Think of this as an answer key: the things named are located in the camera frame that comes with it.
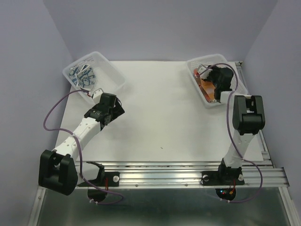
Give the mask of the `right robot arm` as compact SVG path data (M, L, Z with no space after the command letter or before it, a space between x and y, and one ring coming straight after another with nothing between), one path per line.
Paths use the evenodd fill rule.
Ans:
M261 96L242 95L238 85L231 89L231 80L238 80L237 73L227 63L217 63L207 67L210 71L207 80L215 86L214 97L218 102L226 98L226 126L230 147L216 172L217 180L226 184L241 174L242 163L247 162L256 168L253 161L245 158L250 142L265 126L265 113Z

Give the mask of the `pastel orange dot towel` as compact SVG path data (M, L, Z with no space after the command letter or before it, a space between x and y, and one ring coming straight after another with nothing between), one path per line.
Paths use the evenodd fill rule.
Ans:
M206 104L220 103L214 96L215 86L212 82L197 79L201 97Z

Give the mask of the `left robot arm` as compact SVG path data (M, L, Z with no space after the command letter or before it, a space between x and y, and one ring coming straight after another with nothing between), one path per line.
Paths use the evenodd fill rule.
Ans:
M94 94L94 102L74 131L65 130L69 136L60 145L41 154L39 186L70 195L83 182L83 166L76 167L75 161L82 159L85 146L105 126L125 112L114 94Z

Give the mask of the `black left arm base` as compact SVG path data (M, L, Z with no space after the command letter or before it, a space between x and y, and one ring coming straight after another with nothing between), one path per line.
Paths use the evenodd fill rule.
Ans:
M83 163L83 176L90 183L99 187L118 187L120 172L107 171L105 166L95 161Z

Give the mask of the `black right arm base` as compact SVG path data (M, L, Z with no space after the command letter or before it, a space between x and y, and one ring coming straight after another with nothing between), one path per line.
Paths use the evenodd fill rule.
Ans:
M242 186L244 180L239 180L238 176L220 174L217 170L202 171L202 185L204 186Z

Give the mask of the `small patterned towels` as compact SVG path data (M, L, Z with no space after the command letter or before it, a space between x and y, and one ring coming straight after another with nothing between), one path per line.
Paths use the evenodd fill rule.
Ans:
M93 68L87 64L72 67L69 71L69 78L76 87L88 91L91 91L97 82Z

